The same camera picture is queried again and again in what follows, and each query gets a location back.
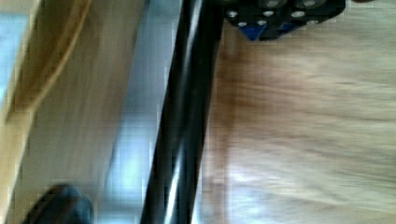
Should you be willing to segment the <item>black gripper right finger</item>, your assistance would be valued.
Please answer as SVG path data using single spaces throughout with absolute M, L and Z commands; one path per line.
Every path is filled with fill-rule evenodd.
M 340 15 L 346 0 L 231 0 L 225 18 L 250 41 L 271 41 Z

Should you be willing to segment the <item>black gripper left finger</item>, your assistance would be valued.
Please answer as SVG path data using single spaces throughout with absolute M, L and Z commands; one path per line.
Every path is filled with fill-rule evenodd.
M 93 224 L 91 200 L 68 184 L 50 188 L 21 224 Z

